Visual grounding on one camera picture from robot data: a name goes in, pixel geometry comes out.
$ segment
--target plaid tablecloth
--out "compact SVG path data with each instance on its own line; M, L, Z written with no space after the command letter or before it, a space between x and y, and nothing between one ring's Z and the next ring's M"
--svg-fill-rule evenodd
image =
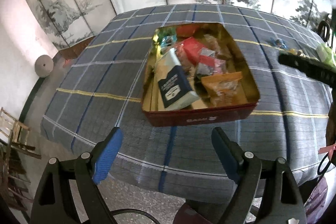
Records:
M245 120L152 127L141 110L153 31L185 22L220 22L238 43L261 94ZM229 5L168 5L119 14L90 43L57 89L41 123L48 139L74 154L91 151L114 126L124 132L111 176L139 187L204 202L227 202L235 185L211 145L221 126L262 159L285 157L298 183L316 176L325 145L328 86L280 65L271 37L311 57L322 40L286 19Z

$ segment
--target blue gripper pad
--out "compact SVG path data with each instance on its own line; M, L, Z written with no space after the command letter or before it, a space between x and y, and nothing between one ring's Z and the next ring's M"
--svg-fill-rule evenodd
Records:
M118 128L95 162L92 180L96 185L106 179L113 161L120 150L122 141L123 133Z

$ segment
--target purple fabric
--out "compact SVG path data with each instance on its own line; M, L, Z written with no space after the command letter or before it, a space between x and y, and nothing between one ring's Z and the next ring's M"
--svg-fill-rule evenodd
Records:
M315 224L318 221L322 208L326 202L327 191L327 181L325 177L323 177L311 192L304 206L306 210L307 224Z

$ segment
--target gray tablecloth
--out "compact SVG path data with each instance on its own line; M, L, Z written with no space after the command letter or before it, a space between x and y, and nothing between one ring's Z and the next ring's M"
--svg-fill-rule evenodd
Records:
M220 22L237 41L261 94L245 120L188 127L152 127L141 110L142 81L156 28L184 22ZM270 37L311 57L322 40L302 26L229 5L168 5L116 16L90 43L55 93L42 132L74 154L90 151L114 126L123 145L110 174L139 187L205 202L226 202L235 186L211 145L221 126L258 157L282 156L298 183L316 176L325 145L331 92L277 61Z

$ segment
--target floor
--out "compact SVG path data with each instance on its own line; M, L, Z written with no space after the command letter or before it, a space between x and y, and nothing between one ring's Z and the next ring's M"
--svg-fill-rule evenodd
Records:
M42 116L46 111L55 89L59 86L63 77L70 68L69 64L63 67L64 60L61 58L55 64L55 69L51 75L43 82L38 91L30 110L27 114L25 123L32 128L33 134L29 139L29 144L37 147L42 155L41 160L37 160L25 155L21 155L22 164L27 170L27 176L31 181L28 186L30 196L34 197L40 177L43 170L51 157L57 157L59 160L68 160L74 158L73 154L66 150L61 144L56 144L48 141L40 136L40 123ZM336 169L326 174L329 185L326 204L336 193L335 185ZM110 210L120 208L136 208L149 212L156 217L162 224L171 224L177 210L185 202L184 199L175 196L170 196L158 192L143 190L139 187L127 184L125 182L107 178L99 185L100 192L105 199L105 202ZM83 204L78 193L77 185L71 182L71 190L76 204L76 208L81 222L87 220ZM255 200L256 206L260 205L260 198ZM31 212L31 204L27 204L28 215ZM24 218L18 212L14 212L21 223L26 223ZM115 217L118 223L151 223L147 218L136 214L125 214ZM250 214L248 222L255 218Z

